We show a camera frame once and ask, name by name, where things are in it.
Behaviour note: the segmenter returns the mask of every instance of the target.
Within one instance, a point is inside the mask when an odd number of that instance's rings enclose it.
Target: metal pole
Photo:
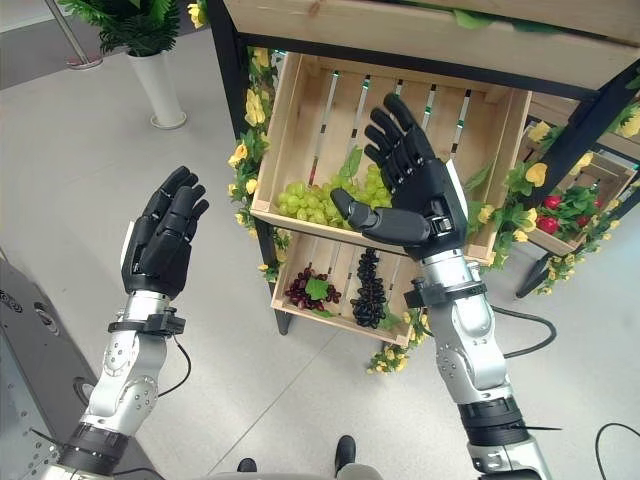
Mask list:
[[[58,8],[58,4],[55,2],[55,0],[44,0],[44,3],[46,3],[47,7],[49,7],[49,10],[53,14],[53,18],[55,18],[58,26],[60,27],[60,30],[62,30],[62,33],[71,45],[71,48],[73,48],[73,50],[76,52],[76,55],[78,55],[78,57],[80,58],[80,64],[69,63],[69,67],[84,70],[87,68],[95,67],[96,65],[100,65],[102,63],[102,58],[92,60],[84,52],[83,48],[78,42],[78,39],[73,33],[73,30],[71,30],[71,27],[69,27],[67,20],[64,18],[64,15],[62,15],[62,12]]]

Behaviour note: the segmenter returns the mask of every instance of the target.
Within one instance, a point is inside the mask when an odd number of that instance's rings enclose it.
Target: tiled floor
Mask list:
[[[91,365],[98,369],[106,324],[122,306],[118,270],[127,221],[178,164],[208,187],[189,271],[176,306],[188,319],[182,342],[191,379],[163,398],[138,437],[167,478],[234,469],[253,456],[263,471],[330,474],[337,438],[359,442],[360,460],[388,479],[470,479],[466,438],[426,344],[399,375],[364,373],[379,345],[306,320],[281,337],[256,265],[257,243],[235,224],[226,196],[233,147],[208,31],[181,37],[171,58],[186,126],[158,131],[127,59],[87,72],[61,71],[0,93],[0,245],[44,288]],[[531,425],[562,426],[537,435],[556,478],[596,480],[599,425],[640,425],[640,210],[629,214],[600,255],[551,297],[515,301],[532,257],[514,252],[488,275],[492,300],[555,321],[558,340],[509,361],[518,402]],[[499,317],[507,350],[544,332]],[[184,372],[175,347],[161,383]],[[610,431],[602,454],[609,478],[636,479],[640,440]]]

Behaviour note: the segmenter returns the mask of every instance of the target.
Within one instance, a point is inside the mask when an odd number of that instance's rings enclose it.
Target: wooden crate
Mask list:
[[[294,233],[287,251],[287,262],[280,269],[271,306],[385,342],[406,346],[411,334],[409,324],[400,322],[392,330],[373,329],[359,326],[353,317],[350,300],[359,297],[357,290],[361,287],[361,283],[356,270],[360,255],[364,251],[364,247]],[[386,297],[389,300],[389,310],[402,317],[402,313],[407,309],[403,294],[413,288],[411,280],[419,275],[417,264],[402,255],[378,252],[378,256],[380,262],[376,273],[383,279]],[[333,317],[325,318],[310,310],[301,310],[290,303],[284,294],[291,282],[297,278],[298,273],[309,265],[317,273],[328,273],[328,281],[342,293],[339,304],[324,302],[326,310],[334,314]]]
[[[370,122],[369,113],[382,105],[384,96],[391,91],[399,91],[418,122],[427,122],[427,136],[441,159],[447,160],[455,151],[454,163],[462,184],[493,163],[473,199],[502,205],[507,193],[504,180],[515,162],[530,92],[289,53],[269,128],[271,148],[262,162],[251,213],[290,230],[403,254],[399,247],[379,244],[356,232],[283,216],[276,205],[278,194],[291,182],[308,182],[312,174],[315,184],[328,182],[352,146],[367,143],[363,131]],[[427,105],[430,114],[425,113]],[[455,145],[461,117],[464,127]],[[363,157],[357,175],[360,181],[368,164],[369,160]],[[486,263],[494,240],[494,225],[487,225],[470,239],[465,253],[470,259]]]
[[[542,154],[538,151],[538,145],[525,135],[521,148],[518,151],[518,160],[527,159],[528,162],[535,162],[541,156]],[[558,184],[558,188],[565,191],[574,185],[588,187],[597,183],[600,189],[598,200],[600,200],[602,206],[606,208],[611,200],[617,198],[618,195],[627,188],[627,185],[629,185],[634,175],[635,171],[594,153],[590,165],[582,168],[578,175],[567,175],[564,177]],[[585,233],[579,233],[575,238],[565,242],[538,228],[528,235],[529,241],[556,255],[566,255],[575,251],[586,237]]]

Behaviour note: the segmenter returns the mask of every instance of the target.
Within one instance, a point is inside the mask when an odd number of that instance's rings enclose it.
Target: person's foot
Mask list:
[[[257,472],[258,466],[253,458],[243,458],[238,464],[238,471],[243,473]]]
[[[343,435],[336,448],[336,477],[338,472],[348,463],[356,461],[356,441],[350,435]]]

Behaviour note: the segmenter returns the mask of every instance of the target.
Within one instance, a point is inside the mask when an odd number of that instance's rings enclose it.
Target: cable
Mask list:
[[[130,473],[136,473],[136,472],[149,472],[149,473],[153,473],[156,477],[158,477],[160,480],[167,480],[166,478],[164,478],[162,475],[160,475],[158,472],[156,472],[154,469],[152,468],[147,468],[147,467],[138,467],[138,468],[132,468],[131,470],[123,470],[121,472],[113,472],[111,474],[111,476],[113,477],[118,477],[120,475],[128,475]]]
[[[602,462],[600,461],[600,436],[607,428],[614,427],[614,426],[626,428],[630,432],[635,433],[638,437],[640,437],[640,432],[638,432],[637,430],[634,430],[629,425],[625,425],[624,423],[611,422],[611,423],[605,423],[603,426],[600,427],[600,430],[598,430],[598,433],[596,434],[595,449],[596,449],[596,461],[598,462],[598,470],[600,470],[600,475],[602,475],[603,480],[607,480],[607,476],[604,474],[604,469],[602,468]]]
[[[543,341],[541,341],[540,343],[536,343],[532,347],[523,348],[522,350],[516,350],[514,352],[505,353],[504,358],[514,358],[514,357],[519,357],[521,355],[527,355],[529,353],[533,353],[549,345],[558,336],[558,331],[556,330],[556,327],[553,325],[553,323],[551,323],[549,320],[546,320],[542,317],[538,317],[537,315],[531,315],[529,313],[514,312],[513,310],[507,310],[506,308],[500,308],[494,305],[491,305],[491,308],[496,313],[501,313],[503,315],[509,315],[511,317],[517,317],[517,318],[522,318],[524,320],[530,320],[532,322],[541,323],[542,325],[546,326],[549,329],[549,336],[545,338]]]
[[[169,390],[165,390],[164,392],[159,394],[158,397],[162,397],[162,396],[166,395],[167,393],[171,393],[174,390],[176,390],[177,388],[181,387],[184,384],[184,382],[187,381],[187,379],[189,378],[189,375],[191,375],[191,358],[189,358],[189,354],[184,349],[184,347],[182,345],[180,345],[180,342],[178,342],[178,340],[176,339],[175,336],[173,337],[173,340],[176,342],[176,345],[178,346],[178,348],[180,349],[180,351],[184,355],[184,358],[187,360],[187,374],[184,376],[184,378],[182,380],[180,380],[180,382],[177,385],[171,387]]]

